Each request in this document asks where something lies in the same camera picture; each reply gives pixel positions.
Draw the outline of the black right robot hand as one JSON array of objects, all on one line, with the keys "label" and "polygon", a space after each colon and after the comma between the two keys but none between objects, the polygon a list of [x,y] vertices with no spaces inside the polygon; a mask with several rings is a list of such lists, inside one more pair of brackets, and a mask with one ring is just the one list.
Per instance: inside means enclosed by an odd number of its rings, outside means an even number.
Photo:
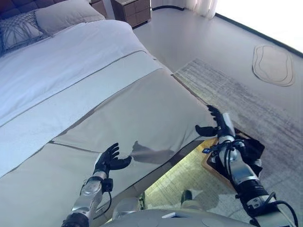
[{"label": "black right robot hand", "polygon": [[234,126],[231,122],[228,113],[221,113],[216,107],[212,105],[207,105],[208,110],[213,116],[213,120],[217,123],[216,127],[200,127],[198,125],[195,126],[196,132],[203,137],[212,137],[217,136],[218,138],[224,136],[232,136],[235,137]]}]

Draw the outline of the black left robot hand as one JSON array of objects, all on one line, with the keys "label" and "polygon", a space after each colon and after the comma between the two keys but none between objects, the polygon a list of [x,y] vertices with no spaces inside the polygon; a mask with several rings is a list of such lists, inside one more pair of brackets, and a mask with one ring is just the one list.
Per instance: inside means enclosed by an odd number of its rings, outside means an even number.
[{"label": "black left robot hand", "polygon": [[132,161],[132,157],[119,158],[119,144],[115,143],[104,151],[97,159],[93,174],[105,173],[109,178],[111,170],[120,170],[128,167]]}]

